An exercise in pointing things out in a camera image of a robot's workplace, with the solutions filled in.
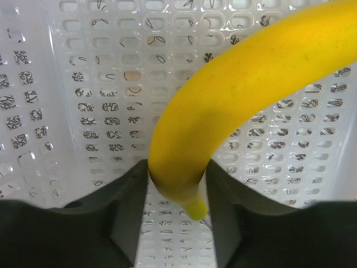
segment banana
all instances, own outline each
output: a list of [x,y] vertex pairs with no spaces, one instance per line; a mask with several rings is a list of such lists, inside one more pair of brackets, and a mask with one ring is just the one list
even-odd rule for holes
[[356,60],[356,0],[303,9],[234,45],[195,73],[163,111],[148,158],[156,188],[192,219],[203,219],[198,184],[237,126]]

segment white plastic surface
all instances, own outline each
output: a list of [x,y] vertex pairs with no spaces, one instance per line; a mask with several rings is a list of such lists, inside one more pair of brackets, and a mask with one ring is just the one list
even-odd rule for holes
[[[160,113],[199,67],[319,2],[0,0],[0,197],[61,206],[119,177],[147,157]],[[215,159],[288,205],[353,199],[356,71],[265,109]],[[137,267],[215,267],[207,226],[151,188]]]

